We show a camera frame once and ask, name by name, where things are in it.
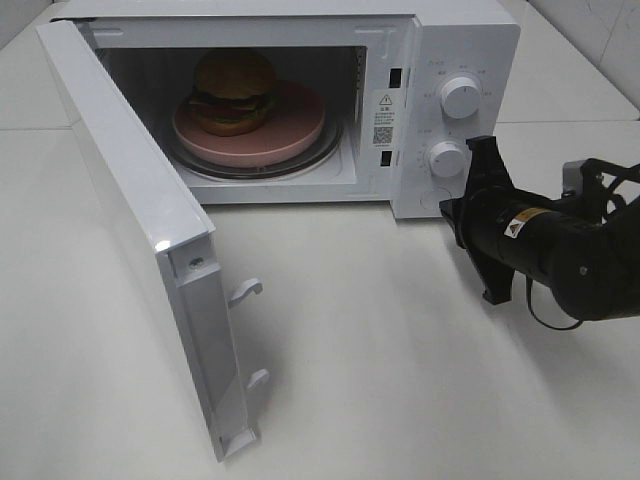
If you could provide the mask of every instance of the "qr code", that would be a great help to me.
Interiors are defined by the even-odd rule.
[[[393,138],[393,127],[374,127],[373,128],[374,145],[391,143],[392,138]]]

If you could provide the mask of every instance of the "warning sticker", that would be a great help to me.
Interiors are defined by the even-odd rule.
[[[371,98],[371,143],[374,147],[390,149],[398,135],[397,112],[402,107],[402,90],[374,90]]]
[[[538,208],[538,207],[532,207],[532,208],[527,208],[526,210],[523,210],[522,212],[520,212],[519,214],[517,214],[515,217],[511,219],[511,221],[507,225],[507,228],[504,231],[504,234],[507,237],[518,238],[520,231],[529,220],[545,212],[550,212],[550,210],[547,210],[546,208]]]

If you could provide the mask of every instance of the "pink plate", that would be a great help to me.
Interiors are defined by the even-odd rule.
[[[324,125],[324,101],[308,88],[282,80],[274,95],[269,118],[249,133],[233,137],[207,133],[191,119],[185,103],[173,116],[173,128],[189,152],[218,165],[255,168],[283,162],[316,141]]]

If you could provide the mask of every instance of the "burger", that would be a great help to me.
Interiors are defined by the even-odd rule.
[[[276,74],[269,61],[248,48],[219,48],[195,70],[189,114],[208,133],[229,137],[255,130],[274,105]]]

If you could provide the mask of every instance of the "white wall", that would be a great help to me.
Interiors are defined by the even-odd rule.
[[[51,0],[0,0],[0,48],[50,4]]]
[[[640,107],[640,0],[529,0]]]

